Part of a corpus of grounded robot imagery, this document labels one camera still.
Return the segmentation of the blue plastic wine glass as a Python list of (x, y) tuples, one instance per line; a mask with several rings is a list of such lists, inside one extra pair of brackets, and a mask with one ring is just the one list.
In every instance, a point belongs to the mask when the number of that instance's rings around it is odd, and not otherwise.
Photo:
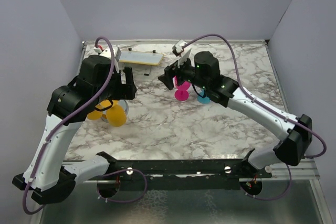
[(197, 100), (201, 104), (209, 104), (211, 100), (207, 97), (204, 93), (204, 90), (201, 90), (200, 93), (197, 95)]

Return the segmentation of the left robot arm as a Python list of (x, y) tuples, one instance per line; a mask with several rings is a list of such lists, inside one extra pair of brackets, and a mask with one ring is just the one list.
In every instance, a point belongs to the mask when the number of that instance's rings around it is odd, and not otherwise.
[(84, 59), (79, 74), (53, 91), (37, 152), (27, 170), (13, 178), (13, 185), (30, 190), (32, 200), (47, 205), (62, 202), (86, 180), (112, 178), (116, 166), (104, 152), (76, 165), (63, 161), (74, 135), (100, 102), (132, 100), (136, 90), (131, 67), (118, 70), (110, 58), (100, 55)]

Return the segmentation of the yellow wine glass front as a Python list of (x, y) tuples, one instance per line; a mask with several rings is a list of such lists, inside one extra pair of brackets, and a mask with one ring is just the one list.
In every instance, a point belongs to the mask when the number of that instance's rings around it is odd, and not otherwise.
[(124, 109), (120, 105), (114, 105), (106, 110), (106, 118), (110, 125), (120, 127), (127, 121)]

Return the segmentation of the pink plastic wine glass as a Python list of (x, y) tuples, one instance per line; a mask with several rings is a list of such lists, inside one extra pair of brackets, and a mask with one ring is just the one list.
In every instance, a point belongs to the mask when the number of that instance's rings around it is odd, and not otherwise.
[(185, 81), (181, 85), (178, 85), (176, 77), (174, 77), (174, 82), (176, 86), (176, 91), (174, 93), (175, 98), (178, 101), (186, 101), (189, 98), (188, 89), (190, 88), (191, 84)]

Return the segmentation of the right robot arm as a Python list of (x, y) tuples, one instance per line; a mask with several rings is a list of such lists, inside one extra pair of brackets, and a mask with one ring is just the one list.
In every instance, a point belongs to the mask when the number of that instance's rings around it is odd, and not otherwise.
[(172, 90), (188, 82), (203, 89), (214, 103), (238, 111), (268, 129), (278, 141), (269, 147), (250, 150), (241, 162), (246, 177), (275, 163), (297, 166), (312, 141), (312, 119), (286, 113), (248, 92), (238, 81), (220, 72), (219, 61), (209, 51), (200, 51), (191, 60), (186, 54), (165, 67), (159, 81)]

